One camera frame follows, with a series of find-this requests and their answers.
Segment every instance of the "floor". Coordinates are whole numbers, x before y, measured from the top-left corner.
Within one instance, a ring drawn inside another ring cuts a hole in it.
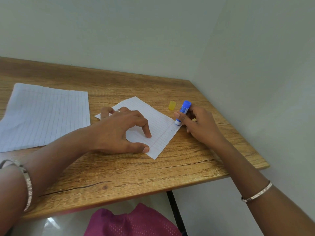
[[[14,226],[11,236],[80,236],[84,234],[91,215],[98,209],[106,208],[114,214],[130,213],[140,202],[160,212],[176,225],[167,194],[159,193],[72,214],[20,223]]]

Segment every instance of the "wooden tabletop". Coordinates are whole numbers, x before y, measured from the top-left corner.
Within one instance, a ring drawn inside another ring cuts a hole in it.
[[[94,116],[102,107],[114,106],[133,96],[171,118],[169,102],[175,101],[176,108],[180,108],[184,100],[189,100],[213,113],[223,135],[254,167],[269,167],[188,80],[0,58],[1,119],[15,83],[87,91],[91,124],[99,121]],[[18,159],[36,149],[0,153],[0,160]],[[226,176],[228,173],[218,156],[181,127],[156,160],[146,154],[84,155],[62,173],[23,219],[74,212]]]

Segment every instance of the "dotted fabric pattern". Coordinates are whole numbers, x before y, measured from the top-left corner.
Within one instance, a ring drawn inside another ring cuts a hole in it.
[[[107,209],[91,217],[84,236],[181,236],[178,228],[156,210],[139,203],[130,214]]]

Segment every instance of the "sheet of paper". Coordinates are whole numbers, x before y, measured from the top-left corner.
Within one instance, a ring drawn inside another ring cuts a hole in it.
[[[153,159],[163,151],[169,141],[173,138],[180,126],[170,117],[160,113],[147,103],[132,97],[121,101],[113,109],[116,111],[121,107],[127,107],[130,110],[138,110],[149,122],[149,128],[152,134],[151,138],[146,138],[141,127],[132,127],[126,132],[126,139],[132,143],[144,143],[150,147],[147,153]]]
[[[88,92],[17,83],[0,121],[0,152],[44,146],[89,125]]]

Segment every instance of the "forearm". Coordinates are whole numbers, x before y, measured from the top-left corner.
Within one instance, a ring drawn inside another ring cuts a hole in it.
[[[66,167],[88,150],[83,131],[71,132],[20,160],[32,181],[32,204]],[[0,185],[0,235],[3,235],[21,216],[26,206],[27,187],[14,165],[0,170]]]
[[[214,147],[243,198],[249,198],[268,185],[268,180],[228,141]],[[272,186],[247,203],[265,235],[315,235],[314,222],[285,194]]]

